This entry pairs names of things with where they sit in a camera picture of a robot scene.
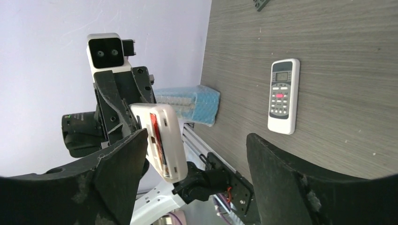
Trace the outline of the red and white remote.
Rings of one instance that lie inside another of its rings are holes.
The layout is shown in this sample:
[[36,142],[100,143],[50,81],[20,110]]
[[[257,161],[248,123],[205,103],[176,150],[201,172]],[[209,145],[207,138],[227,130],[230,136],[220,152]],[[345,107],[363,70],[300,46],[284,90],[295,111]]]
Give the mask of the red and white remote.
[[148,132],[146,159],[169,183],[184,180],[188,166],[176,111],[167,104],[135,103],[130,110]]

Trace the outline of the white remote control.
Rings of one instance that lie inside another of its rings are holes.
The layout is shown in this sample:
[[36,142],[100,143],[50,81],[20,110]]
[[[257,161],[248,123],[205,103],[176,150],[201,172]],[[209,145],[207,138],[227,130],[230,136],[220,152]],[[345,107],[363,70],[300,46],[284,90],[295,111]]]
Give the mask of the white remote control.
[[268,104],[268,129],[291,135],[295,131],[300,61],[284,59],[272,63]]

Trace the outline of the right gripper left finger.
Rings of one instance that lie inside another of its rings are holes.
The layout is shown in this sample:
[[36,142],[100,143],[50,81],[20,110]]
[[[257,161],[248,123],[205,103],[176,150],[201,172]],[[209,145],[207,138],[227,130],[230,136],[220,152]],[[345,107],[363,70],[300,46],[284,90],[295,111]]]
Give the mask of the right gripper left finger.
[[147,150],[141,129],[44,174],[0,179],[3,225],[128,225]]

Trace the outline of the orange battery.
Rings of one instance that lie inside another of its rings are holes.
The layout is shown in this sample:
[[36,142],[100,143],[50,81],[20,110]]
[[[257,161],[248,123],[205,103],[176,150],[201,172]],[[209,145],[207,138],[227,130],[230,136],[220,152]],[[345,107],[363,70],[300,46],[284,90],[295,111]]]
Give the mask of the orange battery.
[[156,140],[155,142],[156,142],[156,146],[157,146],[158,157],[161,162],[162,172],[165,177],[169,178],[170,173],[169,173],[168,164],[167,164],[167,161],[165,158],[164,149],[162,146],[160,126],[159,126],[156,114],[151,113],[150,119],[151,119],[152,127],[154,130],[154,135],[155,135],[155,140]]

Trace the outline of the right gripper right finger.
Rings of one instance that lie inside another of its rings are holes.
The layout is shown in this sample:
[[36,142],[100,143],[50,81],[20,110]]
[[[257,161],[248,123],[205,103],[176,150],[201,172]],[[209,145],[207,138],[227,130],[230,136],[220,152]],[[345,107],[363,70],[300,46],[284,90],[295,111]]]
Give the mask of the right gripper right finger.
[[312,164],[255,133],[247,160],[264,225],[395,225],[398,177],[358,178]]

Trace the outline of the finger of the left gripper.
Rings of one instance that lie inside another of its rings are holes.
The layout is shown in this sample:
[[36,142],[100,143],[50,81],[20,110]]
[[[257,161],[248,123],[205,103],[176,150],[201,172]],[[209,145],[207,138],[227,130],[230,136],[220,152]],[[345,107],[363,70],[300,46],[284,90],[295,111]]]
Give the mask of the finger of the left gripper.
[[149,74],[147,67],[133,67],[131,72],[140,94],[140,102],[155,104],[156,99],[152,89],[154,78]]
[[126,97],[133,87],[132,73],[108,70],[96,72],[93,77],[104,134],[108,143],[114,144],[138,130]]

